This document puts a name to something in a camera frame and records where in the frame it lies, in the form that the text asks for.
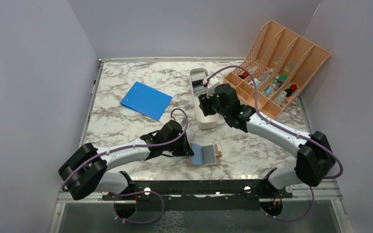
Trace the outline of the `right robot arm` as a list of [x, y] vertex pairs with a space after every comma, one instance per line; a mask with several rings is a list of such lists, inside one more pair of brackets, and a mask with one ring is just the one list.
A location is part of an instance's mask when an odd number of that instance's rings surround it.
[[268, 118], [256, 108], [241, 104], [228, 84], [216, 86], [211, 95], [200, 94], [198, 100], [205, 116], [219, 114], [230, 127], [261, 136], [296, 158], [295, 165], [275, 168], [264, 177], [261, 192], [268, 198], [293, 184], [318, 186], [336, 162], [325, 134], [308, 134]]

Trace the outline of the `tan leather card holder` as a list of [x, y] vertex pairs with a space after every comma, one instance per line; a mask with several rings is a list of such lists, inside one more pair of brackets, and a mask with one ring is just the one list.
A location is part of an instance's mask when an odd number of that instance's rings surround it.
[[213, 167], [220, 166], [222, 152], [219, 150], [218, 145], [198, 145], [195, 143], [190, 144], [194, 153], [187, 160], [189, 167]]

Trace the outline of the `dark grey credit card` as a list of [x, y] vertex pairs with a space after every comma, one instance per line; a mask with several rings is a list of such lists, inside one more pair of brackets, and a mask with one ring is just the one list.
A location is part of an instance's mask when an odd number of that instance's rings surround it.
[[215, 145], [208, 145], [202, 147], [203, 150], [203, 164], [205, 166], [214, 165], [217, 163], [217, 155]]

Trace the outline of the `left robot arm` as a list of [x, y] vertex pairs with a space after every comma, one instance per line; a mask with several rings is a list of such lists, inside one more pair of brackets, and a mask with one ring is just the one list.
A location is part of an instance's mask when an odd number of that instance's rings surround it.
[[74, 200], [81, 200], [94, 191], [115, 192], [119, 198], [128, 199], [133, 194], [130, 177], [124, 172], [117, 175], [107, 172], [128, 163], [159, 157], [166, 151], [173, 156], [192, 156], [186, 131], [187, 126], [170, 120], [160, 130], [131, 143], [99, 149], [92, 143], [83, 144], [58, 170], [61, 189], [68, 191]]

